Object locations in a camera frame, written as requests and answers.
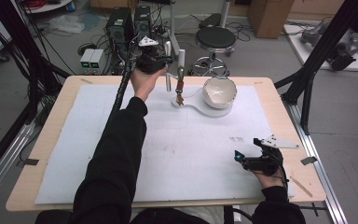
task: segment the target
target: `white paper sheet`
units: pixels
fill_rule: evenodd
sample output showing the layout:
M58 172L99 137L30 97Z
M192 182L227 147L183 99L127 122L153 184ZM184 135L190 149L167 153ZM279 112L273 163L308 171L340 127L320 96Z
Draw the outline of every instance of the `white paper sheet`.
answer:
M35 203L72 203L101 137L118 86L83 85L62 128ZM185 86L184 96L201 86ZM135 202L262 198L253 174L234 161L234 150L260 156L253 138L271 135L253 87L238 86L231 112L220 119L175 108L175 92L156 86L147 100L147 135ZM126 106L133 96L128 87Z

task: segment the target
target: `stool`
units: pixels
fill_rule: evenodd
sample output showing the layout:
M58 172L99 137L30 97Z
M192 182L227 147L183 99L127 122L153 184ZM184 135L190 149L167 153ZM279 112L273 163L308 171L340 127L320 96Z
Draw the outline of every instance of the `stool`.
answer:
M202 49L210 51L209 57L201 57L193 63L191 73L198 76L215 74L228 76L226 64L216 58L216 52L225 52L229 55L234 50L236 37L228 29L221 27L205 27L196 34L196 44Z

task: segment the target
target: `gray floor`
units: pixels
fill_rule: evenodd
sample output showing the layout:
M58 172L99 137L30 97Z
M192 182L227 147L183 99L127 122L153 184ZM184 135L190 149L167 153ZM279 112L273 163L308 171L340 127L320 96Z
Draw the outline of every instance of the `gray floor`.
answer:
M43 22L53 15L41 15L38 19ZM191 17L177 19L178 27L192 20ZM229 18L230 21L247 24L245 18ZM72 70L82 74L77 48L90 42L91 38L96 41L97 37L93 36L103 34L105 23L106 20L101 19L95 27L80 35L53 32L46 37ZM197 23L189 22L181 32L194 34L197 30L189 29L194 27ZM246 34L251 37L249 42L238 41L230 57L220 56L232 76L270 77L278 81L300 68L301 63L286 36L271 40L255 38L251 32ZM193 36L178 35L177 38L181 48L186 50L187 67L207 55L207 52L195 47ZM53 63L69 72L50 47L48 54ZM283 93L286 89L281 88L279 92ZM26 105L26 92L27 82L14 62L0 62L0 140ZM358 223L358 72L318 72L310 109L310 132L348 222ZM7 197L20 173L21 168L13 166L0 184L0 223L34 223L37 213L10 213L5 208ZM316 206L324 207L324 203L317 203ZM241 209L252 214L255 205L242 206ZM303 212L308 223L331 223L325 211L318 211L318 216L314 211Z

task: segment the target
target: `ceramic bowl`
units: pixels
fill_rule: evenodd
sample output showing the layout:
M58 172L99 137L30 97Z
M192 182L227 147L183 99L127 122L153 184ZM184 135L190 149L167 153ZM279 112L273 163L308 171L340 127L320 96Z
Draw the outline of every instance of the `ceramic bowl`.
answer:
M217 109L230 107L236 95L235 83L228 77L211 77L202 88L203 100L209 106Z

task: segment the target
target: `desk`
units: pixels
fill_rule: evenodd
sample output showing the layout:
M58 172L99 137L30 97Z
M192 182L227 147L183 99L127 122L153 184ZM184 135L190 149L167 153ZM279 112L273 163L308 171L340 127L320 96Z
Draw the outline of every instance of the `desk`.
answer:
M202 85L207 77L186 77L186 85ZM299 137L290 120L272 81L265 77L231 77L237 85L254 86L260 103L265 111L267 121L272 132L280 138L298 142ZM37 139L30 155L31 159L38 159L36 166L26 165L14 187L8 201L8 211L40 211L47 209L72 209L71 204L43 204L36 205L34 200L39 191L48 158L59 138L60 130L65 123L77 91L84 84L118 84L121 77L68 77L62 91L53 106L48 120ZM158 85L165 85L165 77L158 79ZM305 149L282 149L286 173L295 190L295 197L291 202L321 202L325 199L324 189L311 164L303 165L301 160L307 157ZM166 203L134 203L133 207L155 206L196 206L219 204L258 203L255 200L229 199L218 201L190 201Z

